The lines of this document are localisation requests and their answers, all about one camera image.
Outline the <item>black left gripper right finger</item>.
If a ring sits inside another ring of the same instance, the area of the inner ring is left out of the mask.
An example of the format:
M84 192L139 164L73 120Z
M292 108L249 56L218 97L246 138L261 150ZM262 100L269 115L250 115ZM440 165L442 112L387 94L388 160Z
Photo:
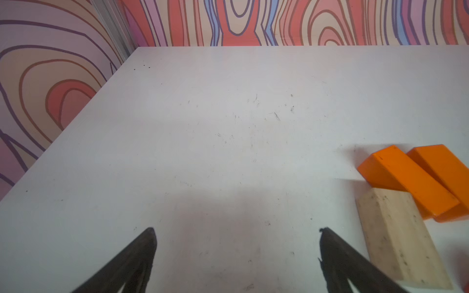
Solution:
M320 265L330 293L405 293L330 228L320 229Z

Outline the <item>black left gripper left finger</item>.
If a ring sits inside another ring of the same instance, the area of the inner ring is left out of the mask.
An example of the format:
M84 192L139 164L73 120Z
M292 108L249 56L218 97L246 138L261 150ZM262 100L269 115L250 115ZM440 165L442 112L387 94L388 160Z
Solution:
M144 293L147 288L157 249L152 227L74 290L76 293Z

